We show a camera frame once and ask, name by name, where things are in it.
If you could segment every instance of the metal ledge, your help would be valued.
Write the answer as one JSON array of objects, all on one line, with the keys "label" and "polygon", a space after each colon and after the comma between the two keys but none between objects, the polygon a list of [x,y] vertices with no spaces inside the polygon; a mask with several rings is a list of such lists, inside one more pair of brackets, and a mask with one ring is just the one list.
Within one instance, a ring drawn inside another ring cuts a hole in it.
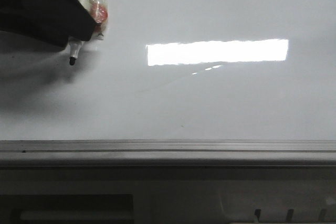
[{"label": "metal ledge", "polygon": [[336,166],[336,141],[0,141],[0,166]]}]

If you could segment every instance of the black holder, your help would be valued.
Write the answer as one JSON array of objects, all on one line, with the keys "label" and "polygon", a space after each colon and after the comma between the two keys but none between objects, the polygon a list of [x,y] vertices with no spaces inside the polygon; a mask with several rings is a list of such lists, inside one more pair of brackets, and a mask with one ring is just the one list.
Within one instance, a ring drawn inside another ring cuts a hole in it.
[{"label": "black holder", "polygon": [[78,0],[0,0],[0,30],[65,48],[90,40],[97,23]]}]

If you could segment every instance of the white surface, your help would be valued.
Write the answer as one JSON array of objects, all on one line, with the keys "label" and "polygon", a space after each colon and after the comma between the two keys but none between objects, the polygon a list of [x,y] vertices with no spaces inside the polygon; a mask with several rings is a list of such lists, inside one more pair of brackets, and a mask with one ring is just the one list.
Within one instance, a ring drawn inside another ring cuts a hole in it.
[{"label": "white surface", "polygon": [[[68,49],[1,34],[1,139],[335,139],[335,0],[109,0],[109,12],[105,41],[74,67]],[[147,45],[267,39],[289,40],[285,61],[148,66]]]}]

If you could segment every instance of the whiteboard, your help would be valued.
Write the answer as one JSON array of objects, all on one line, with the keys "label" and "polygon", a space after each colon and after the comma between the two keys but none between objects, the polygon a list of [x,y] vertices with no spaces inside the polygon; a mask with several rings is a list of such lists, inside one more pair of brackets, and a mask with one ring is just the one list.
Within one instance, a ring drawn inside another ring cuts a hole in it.
[{"label": "whiteboard", "polygon": [[108,4],[75,66],[0,34],[1,140],[335,139],[336,1]]}]

